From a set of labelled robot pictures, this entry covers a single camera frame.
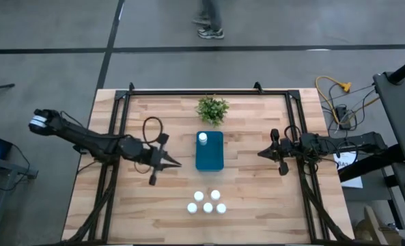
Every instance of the small white cylinder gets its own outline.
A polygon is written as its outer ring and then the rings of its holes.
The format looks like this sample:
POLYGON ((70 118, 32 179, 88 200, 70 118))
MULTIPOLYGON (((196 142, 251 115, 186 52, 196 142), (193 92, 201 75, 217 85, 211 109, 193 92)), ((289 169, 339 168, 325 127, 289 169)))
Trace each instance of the small white cylinder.
POLYGON ((204 194, 201 191, 196 191, 194 197, 196 202, 200 202, 204 199, 204 194))
POLYGON ((189 212, 189 213, 196 213, 196 211, 197 211, 197 206, 196 206, 196 204, 194 204, 194 203, 189 203, 188 205, 187 205, 187 211, 189 212))
POLYGON ((227 207, 224 204, 217 204, 216 211, 218 214, 224 214, 227 211, 227 207))
POLYGON ((199 139, 199 142, 201 145, 207 144, 207 134, 206 133, 200 133, 197 138, 199 139))
POLYGON ((211 213, 213 211, 213 205, 210 202, 204 204, 204 212, 211 213))
POLYGON ((213 201, 217 201, 219 198, 221 198, 221 193, 218 190, 211 191, 211 199, 213 199, 213 201))

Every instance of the yellow cable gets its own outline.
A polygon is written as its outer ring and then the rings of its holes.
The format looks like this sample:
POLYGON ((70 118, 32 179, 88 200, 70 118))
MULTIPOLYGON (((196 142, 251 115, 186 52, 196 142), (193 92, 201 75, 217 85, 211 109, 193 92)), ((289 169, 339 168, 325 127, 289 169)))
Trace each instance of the yellow cable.
POLYGON ((346 121, 340 122, 339 119, 337 119, 336 111, 335 111, 335 109, 333 108, 333 105, 330 103, 329 99, 322 93, 322 91, 321 91, 320 88, 319 88, 318 81, 319 81, 320 79, 328 79, 328 80, 330 80, 330 81, 332 81, 332 82, 334 82, 334 83, 340 85, 340 86, 344 89, 345 92, 349 92, 349 89, 350 89, 350 87, 351 87, 351 82, 349 82, 349 83, 340 83, 339 81, 337 81, 337 80, 335 80, 335 79, 333 79, 333 78, 331 78, 331 77, 327 77, 327 76, 319 76, 319 77, 317 77, 316 80, 314 81, 315 86, 316 86, 316 89, 318 90, 319 94, 325 99, 326 103, 327 103, 328 106, 330 107, 331 113, 333 113, 334 121, 335 121, 336 124, 338 124, 338 125, 348 123, 349 121, 351 121, 351 119, 356 115, 356 113, 357 113, 358 111, 362 110, 363 108, 366 108, 367 106, 371 105, 372 103, 374 103, 374 102, 376 102, 378 99, 380 99, 380 97, 377 97, 377 98, 375 98, 375 99, 372 99, 371 101, 369 101, 368 103, 366 103, 364 106, 359 107, 358 109, 354 110, 354 111, 353 111, 354 113, 352 114, 352 116, 349 117, 346 121))

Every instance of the potted plant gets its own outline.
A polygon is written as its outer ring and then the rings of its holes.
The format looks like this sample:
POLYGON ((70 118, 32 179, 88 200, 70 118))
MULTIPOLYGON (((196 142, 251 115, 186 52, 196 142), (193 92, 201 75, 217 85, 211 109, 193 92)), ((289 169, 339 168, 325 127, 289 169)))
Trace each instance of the potted plant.
POLYGON ((227 101, 223 99, 216 100, 213 97, 206 96, 199 99, 196 112, 199 114, 203 122, 208 122, 216 127, 223 123, 223 118, 227 113, 227 109, 229 109, 227 101))

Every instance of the wooden table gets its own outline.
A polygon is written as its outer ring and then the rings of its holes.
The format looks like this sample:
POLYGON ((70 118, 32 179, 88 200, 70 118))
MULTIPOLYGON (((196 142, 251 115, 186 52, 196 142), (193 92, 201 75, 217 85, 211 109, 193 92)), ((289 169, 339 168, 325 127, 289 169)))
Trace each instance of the wooden table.
MULTIPOLYGON (((317 91, 300 89, 300 92, 309 132, 326 135, 317 91)), ((114 93, 115 90, 98 91, 91 130, 108 131, 114 93)), ((278 164, 257 156, 257 152, 270 145, 272 128, 278 128, 282 134, 288 126, 285 98, 222 96, 229 103, 225 123, 217 129, 224 134, 225 168, 215 173, 201 173, 195 168, 195 133, 214 130, 198 118, 195 112, 198 98, 131 96, 126 134, 141 138, 143 121, 152 115, 160 117, 164 132, 170 135, 165 149, 182 167, 159 173, 156 186, 152 187, 148 184, 150 174, 137 173, 133 162, 122 159, 109 243, 309 243, 296 161, 286 160, 290 171, 280 176, 278 164), (197 214, 190 215, 186 206, 194 202, 194 192, 204 192, 204 202, 209 202, 208 194, 213 189, 221 192, 219 202, 226 204, 227 212, 207 215, 200 202, 197 214)), ((158 134, 158 123, 148 123, 147 138, 152 139, 158 134)), ((83 156, 79 168, 91 161, 90 156, 83 156)), ((63 239, 70 238, 91 212, 99 172, 97 164, 77 176, 63 239)), ((344 233, 353 238, 334 163, 319 163, 318 179, 325 209, 344 233)), ((313 217, 319 232, 316 212, 313 217)), ((101 219, 96 234, 99 236, 101 219)))

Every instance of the person's leg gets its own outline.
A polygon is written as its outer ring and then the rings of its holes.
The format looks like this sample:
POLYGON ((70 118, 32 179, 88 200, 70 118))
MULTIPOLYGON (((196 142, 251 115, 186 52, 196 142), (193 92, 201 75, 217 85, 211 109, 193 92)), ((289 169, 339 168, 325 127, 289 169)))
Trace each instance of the person's leg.
POLYGON ((210 18, 210 25, 197 30, 199 37, 206 39, 222 39, 222 20, 217 0, 202 0, 202 4, 205 9, 207 9, 207 14, 210 18))
POLYGON ((207 7, 202 0, 200 1, 200 5, 200 10, 198 11, 197 16, 192 20, 192 22, 200 25, 209 25, 210 18, 208 16, 207 7))
POLYGON ((217 0, 202 0, 202 5, 210 18, 210 26, 218 31, 222 28, 221 13, 219 12, 219 3, 217 0))

